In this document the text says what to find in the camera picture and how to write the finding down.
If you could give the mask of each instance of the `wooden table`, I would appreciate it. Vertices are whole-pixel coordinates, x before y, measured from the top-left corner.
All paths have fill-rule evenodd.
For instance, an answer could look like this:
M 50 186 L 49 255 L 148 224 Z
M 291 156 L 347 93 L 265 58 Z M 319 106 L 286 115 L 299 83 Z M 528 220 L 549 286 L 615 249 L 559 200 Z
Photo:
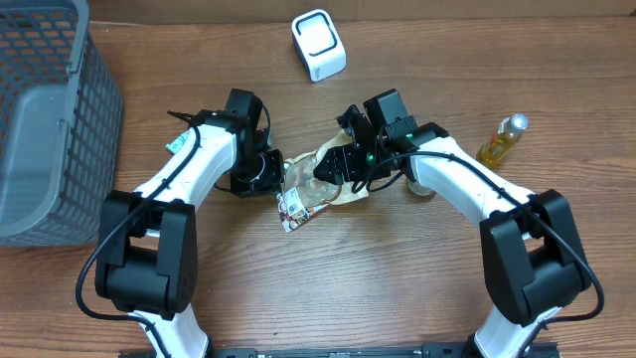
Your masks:
M 340 75 L 311 84 L 288 24 L 93 27 L 126 117 L 116 188 L 130 191 L 170 157 L 185 127 L 167 109 L 222 108 L 231 88 L 269 107 L 285 157 L 338 131 L 334 117 L 396 88 L 419 123 L 435 121 L 474 153 L 506 115 L 531 125 L 498 172 L 569 201 L 607 305 L 541 341 L 565 357 L 636 350 L 636 21 L 633 18 L 338 24 Z M 479 234 L 443 198 L 403 180 L 332 207 L 285 234 L 271 197 L 212 193 L 197 217 L 193 301 L 218 347 L 259 349 L 464 341 L 486 317 Z M 152 246 L 152 240 L 140 240 Z M 113 357 L 146 349 L 133 323 L 89 319 L 74 285 L 89 247 L 0 250 L 0 356 Z M 92 275 L 87 280 L 92 282 Z M 85 290 L 94 309 L 110 302 Z M 592 290 L 564 313 L 592 308 Z

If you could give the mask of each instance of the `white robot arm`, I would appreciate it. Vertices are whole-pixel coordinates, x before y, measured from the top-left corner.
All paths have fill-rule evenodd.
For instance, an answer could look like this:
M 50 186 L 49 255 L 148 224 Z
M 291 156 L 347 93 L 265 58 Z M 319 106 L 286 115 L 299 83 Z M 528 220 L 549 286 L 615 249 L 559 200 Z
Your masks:
M 453 154 L 468 161 L 493 182 L 504 188 L 522 204 L 528 202 L 532 191 L 512 184 L 467 155 L 452 137 L 437 137 L 419 146 L 420 151 L 433 151 Z M 483 180 L 476 177 L 468 168 L 448 159 L 412 156 L 410 165 L 415 181 L 428 187 L 448 200 L 470 223 L 479 223 L 488 219 L 495 211 L 509 212 L 514 205 L 493 191 Z M 524 239 L 531 236 L 524 233 Z M 542 313 L 535 322 L 521 326 L 504 317 L 494 306 L 486 322 L 475 334 L 475 344 L 484 358 L 517 357 L 519 349 L 535 329 L 538 322 L 557 314 L 560 307 L 553 307 Z
M 195 214 L 226 172 L 231 176 L 230 191 L 240 197 L 280 191 L 282 156 L 277 150 L 267 151 L 269 128 L 256 130 L 262 108 L 252 92 L 233 89 L 224 110 L 169 112 L 192 126 L 181 150 L 134 193 L 113 191 L 102 204 L 100 240 L 140 206 L 142 198 L 156 195 L 127 232 L 104 246 L 95 275 L 97 294 L 141 324 L 156 357 L 167 352 L 173 358 L 203 358 L 212 351 L 190 304 L 198 272 Z M 132 247 L 131 236 L 157 237 L 159 248 Z
M 502 179 L 435 123 L 417 126 L 395 89 L 365 101 L 364 108 L 368 117 L 351 105 L 337 118 L 352 143 L 331 148 L 314 177 L 336 185 L 354 182 L 356 193 L 400 170 L 448 200 L 479 227 L 486 287 L 495 305 L 462 357 L 525 353 L 538 325 L 591 284 L 567 201 L 554 190 L 535 195 Z M 544 245 L 528 253 L 529 238 L 544 238 Z

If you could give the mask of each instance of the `gray plastic basket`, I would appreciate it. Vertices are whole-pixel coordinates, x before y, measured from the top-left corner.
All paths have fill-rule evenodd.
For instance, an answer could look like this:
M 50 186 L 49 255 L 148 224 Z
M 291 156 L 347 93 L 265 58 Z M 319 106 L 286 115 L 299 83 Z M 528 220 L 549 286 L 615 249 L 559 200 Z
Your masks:
M 0 56 L 0 245 L 91 241 L 123 102 L 85 0 L 0 0 Z

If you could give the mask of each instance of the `white box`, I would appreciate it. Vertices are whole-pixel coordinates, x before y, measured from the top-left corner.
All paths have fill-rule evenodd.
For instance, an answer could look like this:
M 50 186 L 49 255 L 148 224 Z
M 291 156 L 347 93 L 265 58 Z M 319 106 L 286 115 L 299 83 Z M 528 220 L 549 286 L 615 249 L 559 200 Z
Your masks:
M 345 47 L 325 10 L 316 9 L 295 18 L 291 33 L 311 81 L 324 80 L 347 66 Z

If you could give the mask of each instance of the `plastic snack wrapper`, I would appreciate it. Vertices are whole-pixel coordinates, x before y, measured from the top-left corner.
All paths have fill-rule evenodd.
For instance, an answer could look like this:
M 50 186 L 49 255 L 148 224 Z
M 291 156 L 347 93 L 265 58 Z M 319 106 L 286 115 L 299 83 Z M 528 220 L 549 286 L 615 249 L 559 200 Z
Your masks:
M 351 136 L 340 130 L 335 138 L 317 150 L 285 160 L 285 183 L 282 194 L 276 195 L 278 213 L 285 232 L 290 233 L 298 229 L 329 205 L 346 204 L 369 196 L 366 188 L 357 194 L 352 193 L 353 182 L 333 185 L 314 178 L 314 168 L 320 163 L 327 149 L 351 142 Z

